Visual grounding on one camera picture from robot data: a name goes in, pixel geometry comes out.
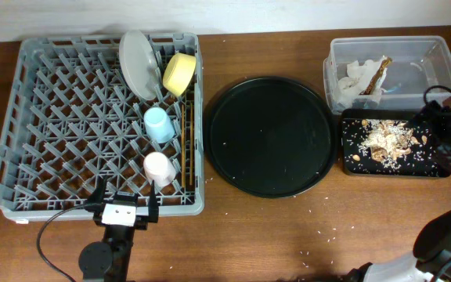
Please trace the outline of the light blue cup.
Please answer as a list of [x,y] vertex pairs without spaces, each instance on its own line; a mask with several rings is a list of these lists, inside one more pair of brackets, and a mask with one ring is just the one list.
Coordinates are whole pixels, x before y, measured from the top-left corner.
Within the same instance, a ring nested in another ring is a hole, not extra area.
[[175,129],[166,111],[151,107],[143,115],[147,135],[157,143],[166,143],[175,136]]

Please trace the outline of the pink cup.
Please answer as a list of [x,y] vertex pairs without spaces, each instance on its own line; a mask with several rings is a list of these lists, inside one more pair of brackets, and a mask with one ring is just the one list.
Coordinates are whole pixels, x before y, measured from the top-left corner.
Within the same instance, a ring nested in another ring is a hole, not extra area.
[[170,185],[176,177],[176,170],[169,158],[160,152],[148,154],[143,161],[146,178],[160,188]]

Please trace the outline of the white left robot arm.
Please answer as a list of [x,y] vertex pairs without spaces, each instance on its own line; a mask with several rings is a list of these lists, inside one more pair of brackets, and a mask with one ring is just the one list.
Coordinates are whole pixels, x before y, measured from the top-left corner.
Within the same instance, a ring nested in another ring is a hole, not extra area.
[[150,182],[148,214],[139,215],[139,196],[134,193],[116,192],[111,200],[106,200],[106,181],[99,177],[96,188],[83,204],[62,210],[48,219],[38,231],[36,248],[41,259],[57,273],[68,280],[74,278],[46,258],[41,248],[41,237],[46,227],[67,212],[84,209],[93,214],[93,222],[104,228],[103,239],[85,246],[78,258],[78,267],[83,273],[83,281],[126,281],[135,231],[146,230],[159,219],[155,183]]

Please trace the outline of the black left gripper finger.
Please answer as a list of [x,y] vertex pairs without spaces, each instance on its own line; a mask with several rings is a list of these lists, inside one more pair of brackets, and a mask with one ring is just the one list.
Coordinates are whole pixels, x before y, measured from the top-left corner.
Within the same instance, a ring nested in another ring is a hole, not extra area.
[[151,223],[158,223],[159,220],[159,205],[157,203],[157,196],[156,196],[156,188],[155,188],[155,182],[151,182],[151,188],[150,188],[150,197],[147,204],[148,207],[148,219],[147,222]]
[[106,191],[106,182],[102,176],[96,179],[96,186],[94,191],[88,197],[88,206],[91,208],[99,208],[104,204],[104,195]]

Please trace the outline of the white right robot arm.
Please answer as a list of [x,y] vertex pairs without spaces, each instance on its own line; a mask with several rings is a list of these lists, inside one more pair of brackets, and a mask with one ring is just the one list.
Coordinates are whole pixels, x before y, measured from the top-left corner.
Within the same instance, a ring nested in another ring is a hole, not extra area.
[[[451,109],[434,100],[410,120],[426,125],[434,136],[431,159],[451,172]],[[386,263],[368,262],[343,276],[298,277],[298,281],[442,281],[451,280],[451,210],[432,219],[419,233],[413,250]]]

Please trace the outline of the yellow bowl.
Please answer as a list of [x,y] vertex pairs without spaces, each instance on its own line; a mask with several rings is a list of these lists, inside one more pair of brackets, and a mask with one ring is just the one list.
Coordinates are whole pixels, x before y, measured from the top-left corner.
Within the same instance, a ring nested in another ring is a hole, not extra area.
[[163,86],[174,96],[181,96],[194,76],[196,65],[195,56],[176,53],[164,71]]

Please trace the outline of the pale green plate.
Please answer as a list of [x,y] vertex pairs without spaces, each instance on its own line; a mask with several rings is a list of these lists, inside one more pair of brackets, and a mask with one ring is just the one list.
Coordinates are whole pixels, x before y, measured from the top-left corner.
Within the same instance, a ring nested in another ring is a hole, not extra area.
[[159,67],[153,48],[141,31],[128,31],[122,36],[119,60],[124,80],[131,91],[140,99],[156,99]]

